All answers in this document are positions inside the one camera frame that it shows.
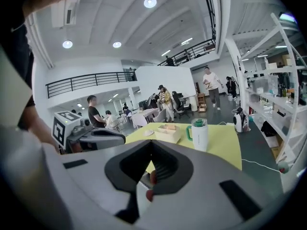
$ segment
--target gray floor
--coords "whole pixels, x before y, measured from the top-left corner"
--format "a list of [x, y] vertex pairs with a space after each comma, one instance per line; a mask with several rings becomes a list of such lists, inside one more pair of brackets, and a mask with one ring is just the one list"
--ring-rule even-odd
[[[228, 101], [227, 96], [223, 95], [220, 95], [220, 99], [220, 111], [213, 108], [210, 99], [207, 98], [206, 101], [208, 108], [206, 113], [194, 112], [194, 116], [191, 114], [189, 114], [189, 117], [184, 115], [180, 120], [177, 117], [175, 118], [175, 123], [190, 124], [192, 119], [197, 117], [206, 118], [208, 124], [211, 125], [217, 125], [221, 122], [233, 123], [234, 114], [232, 114], [231, 111], [236, 108], [235, 102]], [[249, 124], [249, 127], [251, 128], [250, 132], [238, 134], [242, 158], [277, 169], [271, 149], [267, 145], [261, 132], [253, 122]], [[133, 131], [133, 125], [130, 123], [125, 124], [122, 127], [121, 132], [127, 136]], [[242, 161], [242, 170], [265, 188], [273, 198], [283, 193], [282, 183], [278, 172], [246, 161]]]

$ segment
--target office desk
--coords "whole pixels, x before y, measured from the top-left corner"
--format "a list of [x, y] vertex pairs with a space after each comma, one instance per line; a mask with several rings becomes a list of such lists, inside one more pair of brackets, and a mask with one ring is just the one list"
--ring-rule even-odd
[[[145, 130], [157, 130], [160, 125], [165, 125], [165, 123], [149, 123], [148, 125], [138, 129], [126, 137], [126, 144], [137, 140], [156, 139], [154, 133], [147, 137], [143, 134]], [[181, 132], [181, 138], [177, 144], [194, 149], [193, 142], [188, 140], [186, 134], [186, 127], [190, 124], [174, 125], [179, 126]], [[233, 166], [236, 166], [238, 169], [242, 170], [241, 150], [235, 128], [233, 126], [226, 125], [208, 125], [208, 128], [209, 143], [207, 152], [225, 159]], [[153, 170], [154, 166], [152, 162], [150, 162], [146, 171], [150, 173]]]

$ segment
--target metal shelving unit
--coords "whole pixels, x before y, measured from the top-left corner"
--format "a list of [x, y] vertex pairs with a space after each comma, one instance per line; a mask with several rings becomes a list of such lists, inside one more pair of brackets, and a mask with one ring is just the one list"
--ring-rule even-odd
[[[277, 68], [277, 69], [266, 69], [266, 70], [261, 70], [261, 71], [253, 71], [253, 72], [248, 72], [245, 74], [242, 74], [242, 72], [240, 72], [240, 74], [243, 75], [243, 79], [245, 81], [244, 84], [240, 86], [240, 92], [245, 93], [241, 96], [241, 99], [243, 99], [243, 103], [246, 104], [245, 110], [248, 110], [249, 107], [251, 107], [256, 112], [256, 115], [260, 115], [264, 120], [266, 120], [276, 130], [279, 136], [283, 139], [283, 146], [281, 148], [279, 155], [276, 158], [276, 162], [279, 162], [280, 160], [285, 158], [287, 152], [288, 153], [290, 152], [293, 155], [294, 153], [292, 152], [292, 149], [296, 148], [296, 146], [300, 143], [300, 141], [302, 141], [302, 139], [307, 135], [306, 124], [300, 123], [302, 115], [306, 116], [307, 118], [307, 106], [301, 106], [298, 104], [299, 83], [298, 83], [298, 75], [297, 75], [297, 70], [307, 69], [307, 65], [301, 58], [300, 54], [296, 51], [296, 49], [290, 43], [287, 37], [287, 34], [285, 32], [285, 30], [298, 31], [298, 28], [296, 28], [293, 24], [282, 26], [279, 19], [273, 13], [271, 14], [271, 17], [273, 21], [275, 22], [276, 26], [263, 39], [261, 39], [260, 42], [257, 43], [251, 50], [249, 50], [245, 55], [243, 55], [241, 58], [238, 59], [239, 61], [238, 65], [243, 66], [244, 62], [242, 62], [242, 60], [248, 58], [248, 56], [252, 56], [253, 53], [255, 53], [255, 51], [261, 45], [268, 42], [273, 36], [275, 36], [278, 33], [281, 34], [283, 41], [289, 52], [289, 56], [290, 56], [292, 65], [285, 66], [283, 68]], [[297, 66], [295, 64], [295, 54], [301, 59], [301, 61], [304, 64], [303, 66]], [[293, 103], [289, 102], [287, 97], [277, 97], [270, 93], [258, 94], [252, 91], [251, 89], [246, 88], [247, 87], [247, 81], [246, 81], [247, 77], [253, 77], [253, 74], [262, 73], [264, 74], [264, 76], [268, 76], [271, 73], [283, 73], [283, 72], [291, 73], [294, 79], [295, 97], [294, 97]], [[256, 94], [266, 99], [269, 103], [278, 105], [279, 107], [283, 108], [291, 115], [290, 126], [286, 134], [284, 133], [284, 130], [283, 130], [284, 124], [280, 122], [280, 120], [277, 120], [276, 118], [274, 118], [274, 116], [272, 115], [273, 113], [272, 105], [268, 104], [268, 106], [265, 106], [265, 105], [261, 105], [260, 102], [253, 103], [250, 100], [251, 94]], [[294, 164], [297, 157], [298, 155], [295, 156], [293, 161], [288, 163], [289, 166], [292, 166]]]

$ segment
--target white cable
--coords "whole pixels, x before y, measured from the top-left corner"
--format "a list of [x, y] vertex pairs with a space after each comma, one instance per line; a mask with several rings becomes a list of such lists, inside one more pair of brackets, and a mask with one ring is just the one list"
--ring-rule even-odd
[[260, 165], [260, 166], [262, 166], [262, 167], [265, 167], [265, 168], [267, 168], [267, 169], [269, 169], [269, 170], [273, 170], [273, 171], [279, 172], [279, 173], [281, 174], [281, 172], [280, 172], [280, 171], [275, 170], [275, 169], [272, 169], [272, 168], [267, 167], [267, 166], [265, 166], [265, 165], [259, 164], [259, 163], [257, 163], [257, 162], [254, 162], [254, 161], [248, 161], [248, 160], [246, 160], [246, 159], [242, 159], [242, 160], [243, 160], [243, 161], [246, 161], [246, 162], [250, 162], [250, 163], [256, 163], [257, 165]]

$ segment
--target ceiling light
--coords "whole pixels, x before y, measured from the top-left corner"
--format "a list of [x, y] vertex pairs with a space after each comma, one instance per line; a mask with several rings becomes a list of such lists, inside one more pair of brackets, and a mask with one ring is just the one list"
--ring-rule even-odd
[[290, 22], [296, 22], [295, 18], [289, 14], [283, 13], [279, 19], [283, 21], [290, 21]]
[[162, 54], [161, 56], [166, 55], [168, 52], [171, 52], [170, 50], [166, 51], [164, 54]]
[[115, 42], [114, 44], [113, 44], [113, 47], [114, 48], [119, 48], [121, 46], [121, 42]]
[[157, 4], [157, 0], [145, 0], [144, 1], [144, 6], [146, 8], [153, 8]]
[[71, 48], [72, 47], [72, 41], [67, 40], [62, 45], [63, 45], [63, 48]]
[[181, 43], [181, 45], [186, 44], [188, 41], [191, 41], [192, 39], [193, 39], [193, 37], [189, 38], [189, 39], [188, 39], [188, 40], [186, 40], [186, 41], [183, 41], [183, 42]]

